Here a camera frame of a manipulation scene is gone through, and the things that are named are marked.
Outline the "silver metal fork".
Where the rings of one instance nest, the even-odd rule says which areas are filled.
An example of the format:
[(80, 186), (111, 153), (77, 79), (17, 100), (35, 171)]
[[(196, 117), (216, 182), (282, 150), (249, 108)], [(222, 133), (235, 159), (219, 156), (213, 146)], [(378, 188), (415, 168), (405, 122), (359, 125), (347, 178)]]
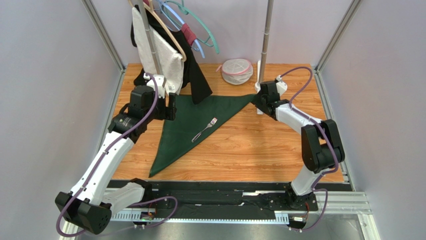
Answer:
[(197, 133), (193, 138), (192, 138), (192, 140), (191, 140), (191, 142), (192, 143), (194, 143), (202, 134), (203, 134), (203, 132), (205, 131), (205, 130), (207, 130), (207, 129), (209, 129), (209, 128), (212, 128), (214, 125), (215, 125), (215, 123), (218, 121), (218, 119), (216, 118), (216, 117), (214, 117), (208, 124), (207, 124), (207, 126), (203, 129), (203, 130), (201, 130), (199, 133)]

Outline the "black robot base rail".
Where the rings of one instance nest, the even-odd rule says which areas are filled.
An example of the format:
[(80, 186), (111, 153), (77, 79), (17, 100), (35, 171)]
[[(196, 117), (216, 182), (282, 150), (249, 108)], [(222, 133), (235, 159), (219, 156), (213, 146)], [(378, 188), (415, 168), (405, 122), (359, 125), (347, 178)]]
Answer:
[(279, 211), (316, 212), (319, 193), (290, 197), (287, 182), (148, 181), (149, 199), (175, 197), (151, 204), (157, 219), (201, 221), (275, 220)]

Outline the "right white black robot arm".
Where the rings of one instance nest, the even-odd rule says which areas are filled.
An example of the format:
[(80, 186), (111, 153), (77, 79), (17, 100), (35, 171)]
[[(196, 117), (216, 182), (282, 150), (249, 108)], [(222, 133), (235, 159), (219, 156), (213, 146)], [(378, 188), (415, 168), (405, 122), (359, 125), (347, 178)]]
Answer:
[(310, 194), (319, 180), (339, 169), (345, 160), (345, 151), (337, 123), (332, 119), (313, 117), (287, 99), (281, 99), (287, 90), (283, 81), (266, 81), (258, 85), (252, 104), (275, 121), (286, 124), (301, 137), (303, 167), (290, 183), (294, 196)]

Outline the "dark green cloth napkin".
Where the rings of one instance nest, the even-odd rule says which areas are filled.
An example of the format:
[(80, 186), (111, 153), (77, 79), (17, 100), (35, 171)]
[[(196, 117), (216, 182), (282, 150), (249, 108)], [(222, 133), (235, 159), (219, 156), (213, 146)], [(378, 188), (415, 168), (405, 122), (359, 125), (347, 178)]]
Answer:
[[(158, 150), (150, 168), (149, 177), (152, 178), (160, 173), (208, 138), (250, 104), (254, 96), (254, 94), (210, 95), (200, 104), (194, 104), (190, 95), (177, 96), (175, 119), (166, 120), (163, 124)], [(213, 118), (217, 118), (215, 125), (205, 130), (195, 142), (192, 142), (193, 137), (202, 131)]]

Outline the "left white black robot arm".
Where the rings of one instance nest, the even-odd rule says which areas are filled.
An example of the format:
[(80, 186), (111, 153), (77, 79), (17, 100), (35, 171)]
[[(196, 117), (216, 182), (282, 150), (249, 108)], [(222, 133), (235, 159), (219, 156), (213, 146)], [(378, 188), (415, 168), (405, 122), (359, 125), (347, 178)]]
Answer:
[(61, 220), (82, 229), (83, 233), (101, 234), (112, 216), (141, 203), (153, 202), (152, 184), (139, 178), (125, 186), (105, 193), (123, 158), (133, 148), (152, 120), (173, 121), (176, 117), (176, 94), (165, 93), (159, 87), (136, 86), (130, 102), (121, 108), (109, 127), (102, 147), (94, 160), (69, 192), (59, 192), (55, 204), (60, 211), (57, 231), (63, 237), (73, 233), (61, 231)]

